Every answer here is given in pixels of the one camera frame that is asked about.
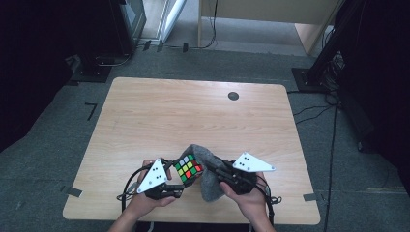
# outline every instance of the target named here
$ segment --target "black tape mark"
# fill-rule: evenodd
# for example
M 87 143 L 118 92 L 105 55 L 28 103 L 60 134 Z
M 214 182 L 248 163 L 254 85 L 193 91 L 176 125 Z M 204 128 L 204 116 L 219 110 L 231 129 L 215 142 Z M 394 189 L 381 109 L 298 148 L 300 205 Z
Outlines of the black tape mark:
M 87 119 L 87 121 L 90 121 L 91 117 L 93 117 L 94 111 L 96 111 L 97 104 L 86 102 L 85 105 L 94 105 L 93 110 L 91 110 L 90 116 L 88 116 L 88 119 Z
M 63 186 L 60 191 L 75 197 L 80 197 L 82 194 L 82 190 L 66 186 Z
M 163 41 L 160 40 L 160 44 L 158 44 L 157 52 L 162 51 L 162 48 L 163 48 Z
M 182 52 L 187 52 L 188 51 L 188 44 L 184 43 L 184 47 L 182 48 Z
M 304 199 L 305 199 L 305 201 L 314 201 L 314 200 L 317 200 L 317 199 L 316 199 L 316 194 L 314 194 L 314 193 L 305 194 L 305 195 L 304 195 Z
M 145 43 L 145 45 L 144 45 L 143 51 L 148 50 L 148 49 L 150 48 L 150 45 L 151 45 L 151 41 L 147 41 L 147 42 Z

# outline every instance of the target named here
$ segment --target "human hand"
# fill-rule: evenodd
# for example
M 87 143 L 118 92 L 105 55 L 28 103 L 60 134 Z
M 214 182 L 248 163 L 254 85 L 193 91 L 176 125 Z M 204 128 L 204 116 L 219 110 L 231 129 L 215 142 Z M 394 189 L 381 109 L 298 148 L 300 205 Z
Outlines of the human hand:
M 152 163 L 152 160 L 145 160 L 143 161 L 142 165 L 148 165 L 150 163 Z M 145 177 L 145 174 L 147 173 L 147 170 L 143 170 L 140 172 L 137 182 L 140 184 L 142 183 L 142 180 Z M 171 172 L 170 170 L 166 170 L 166 178 L 168 180 L 171 180 Z M 147 197 L 145 195 L 145 193 L 140 193 L 138 195 L 135 195 L 130 204 L 128 205 L 128 207 L 126 208 L 129 209 L 129 211 L 133 212 L 135 214 L 136 217 L 141 218 L 145 215 L 147 215 L 148 213 L 150 213 L 152 210 L 154 210 L 156 207 L 164 207 L 169 205 L 170 203 L 172 203 L 173 201 L 175 201 L 175 197 L 170 196 L 170 197 L 166 197 L 164 199 L 160 199 L 160 200 L 154 200 L 151 199 L 149 197 Z
M 265 176 L 262 172 L 258 172 L 256 175 L 259 176 L 257 178 L 257 184 L 262 189 L 265 189 Z M 238 204 L 242 214 L 250 221 L 255 231 L 275 231 L 266 213 L 265 196 L 258 189 L 253 188 L 248 194 L 238 195 L 230 185 L 225 182 L 220 182 L 220 188 L 227 197 Z
M 148 165 L 152 163 L 151 160 L 145 160 L 143 161 L 142 165 Z M 147 170 L 141 171 L 141 173 L 138 176 L 137 182 L 141 183 L 142 180 L 145 177 L 145 174 L 147 173 Z M 171 173 L 169 169 L 166 171 L 166 177 L 168 180 L 171 180 Z M 109 229 L 110 232 L 123 232 L 123 231 L 131 231 L 132 227 L 136 224 L 136 222 L 143 216 L 147 215 L 150 213 L 152 210 L 154 210 L 156 207 L 164 207 L 169 205 L 175 201 L 175 197 L 170 196 L 166 197 L 161 200 L 154 200 L 151 198 L 148 198 L 145 193 L 139 193 L 138 195 L 135 195 L 128 207 L 125 209 L 125 211 L 118 217 L 118 219 L 114 222 L 114 224 L 111 226 Z

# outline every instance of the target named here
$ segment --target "wire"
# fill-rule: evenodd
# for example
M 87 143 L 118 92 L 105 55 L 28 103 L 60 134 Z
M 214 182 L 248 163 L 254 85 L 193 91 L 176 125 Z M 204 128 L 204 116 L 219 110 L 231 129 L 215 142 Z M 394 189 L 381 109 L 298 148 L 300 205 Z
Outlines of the wire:
M 322 110 L 318 115 L 316 115 L 316 116 L 314 116 L 314 117 L 311 117 L 311 118 L 306 118 L 306 119 L 304 119 L 304 120 L 301 120 L 301 121 L 297 122 L 296 125 L 298 125 L 298 124 L 300 124 L 300 123 L 303 123 L 303 122 L 305 122 L 305 121 L 308 121 L 308 120 L 312 120 L 312 119 L 318 118 L 323 112 L 325 112 L 326 110 L 328 110 L 328 109 L 330 109 L 330 108 L 332 108 L 332 107 L 333 107 L 333 105 L 330 105 L 330 106 L 328 106 L 327 108 L 325 108 L 324 110 Z
M 217 41 L 217 29 L 216 29 L 216 24 L 215 24 L 215 22 L 216 22 L 216 20 L 217 20 L 217 11 L 218 11 L 218 0 L 215 2 L 214 17 L 213 17 L 213 19 L 211 19 L 211 18 L 209 17 L 210 23 L 211 23 L 211 28 L 212 28 L 213 34 L 214 34 L 213 37 L 212 37 L 212 39 L 210 40 L 210 42 L 209 42 L 206 46 L 193 46 L 193 47 L 190 47 L 190 49 L 206 49 L 206 48 L 210 47 L 214 42 L 217 42 L 217 44 L 218 44 L 218 41 Z M 140 48 L 140 47 L 142 47 L 142 46 L 145 46 L 145 44 L 139 44 L 136 48 Z M 178 49 L 181 49 L 181 48 L 182 48 L 181 46 L 176 46 L 176 45 L 163 45 L 163 47 L 178 48 Z
M 335 108 L 333 135 L 332 135 L 332 145 L 331 145 L 331 157 L 330 157 L 330 161 L 329 161 L 328 204 L 326 206 L 325 225 L 323 227 L 324 232 L 326 232 L 327 229 L 328 229 L 329 211 L 330 211 L 330 208 L 331 208 L 333 159 L 334 159 L 335 138 L 336 138 L 336 119 L 337 119 L 337 107 Z
M 121 196 L 121 207 L 122 207 L 122 211 L 124 211 L 126 209 L 126 200 L 129 199 L 127 196 L 131 195 L 130 193 L 127 192 L 128 187 L 130 185 L 130 182 L 132 181 L 132 179 L 135 177 L 136 174 L 138 174 L 140 171 L 142 170 L 146 170 L 149 169 L 151 167 L 151 165 L 145 165 L 141 168 L 139 168 L 138 170 L 136 170 L 134 173 L 132 173 L 132 175 L 130 176 L 130 178 L 128 179 L 126 186 L 124 187 L 123 190 L 123 194 L 119 195 Z
M 367 3 L 367 0 L 364 2 L 363 7 L 362 7 L 362 12 L 361 12 L 361 14 L 360 14 L 359 27 L 358 27 L 358 36 L 356 37 L 356 44 L 355 44 L 355 46 L 354 46 L 355 49 L 356 49 L 356 47 L 357 47 L 357 45 L 358 45 L 358 43 L 359 43 L 360 29 L 361 29 L 361 27 L 362 27 L 362 19 L 363 19 L 363 13 L 364 13 L 364 11 L 365 11 L 366 3 Z
M 216 37 L 217 37 L 217 29 L 216 29 L 216 26 L 215 26 L 215 21 L 216 21 L 216 19 L 217 19 L 217 11 L 218 11 L 218 0 L 215 2 L 215 8 L 214 8 L 214 23 L 211 22 L 211 27 L 212 27 L 212 30 L 213 30 L 213 32 L 214 32 L 214 36 L 212 37 L 211 41 L 210 41 L 206 46 L 198 47 L 199 49 L 205 49 L 205 48 L 210 47 L 210 46 L 214 43 L 214 41 L 215 41 L 215 39 L 216 39 Z
M 119 63 L 119 64 L 113 64 L 113 65 L 97 64 L 97 65 L 98 65 L 98 66 L 103 66 L 103 67 L 117 67 L 117 66 L 122 66 L 122 65 L 124 65 L 125 63 L 127 63 L 127 61 L 130 60 L 130 57 L 131 57 L 131 55 L 129 54 L 128 57 L 127 57 L 127 59 L 126 59 L 125 61 Z
M 320 106 L 312 106 L 312 107 L 304 108 L 301 111 L 299 111 L 298 113 L 293 114 L 293 116 L 299 115 L 299 114 L 303 113 L 305 110 L 308 110 L 308 109 L 325 108 L 325 107 L 328 107 L 328 105 L 320 105 Z

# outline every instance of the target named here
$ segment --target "colorful cube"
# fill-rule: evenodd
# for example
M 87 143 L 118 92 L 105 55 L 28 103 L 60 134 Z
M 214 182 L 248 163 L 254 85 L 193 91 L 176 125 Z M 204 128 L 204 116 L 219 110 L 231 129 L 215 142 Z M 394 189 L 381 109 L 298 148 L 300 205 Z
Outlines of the colorful cube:
M 195 178 L 203 171 L 202 165 L 196 161 L 194 155 L 186 155 L 177 163 L 174 163 L 174 167 L 177 169 L 183 183 L 191 178 Z

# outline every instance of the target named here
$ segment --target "gray fabric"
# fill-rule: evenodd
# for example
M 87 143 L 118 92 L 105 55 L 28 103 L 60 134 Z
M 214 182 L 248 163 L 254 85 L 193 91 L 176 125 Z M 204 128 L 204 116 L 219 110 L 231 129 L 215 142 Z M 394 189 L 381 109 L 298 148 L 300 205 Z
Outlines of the gray fabric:
M 191 144 L 181 157 L 184 157 L 188 154 L 194 155 L 196 160 L 204 168 L 204 172 L 202 173 L 201 177 L 202 199 L 204 199 L 204 201 L 206 202 L 213 202 L 220 199 L 224 195 L 224 193 L 222 189 L 220 189 L 218 177 L 215 173 L 208 169 L 206 163 L 209 162 L 216 167 L 223 169 L 223 162 L 220 159 L 217 159 L 211 151 L 196 144 Z

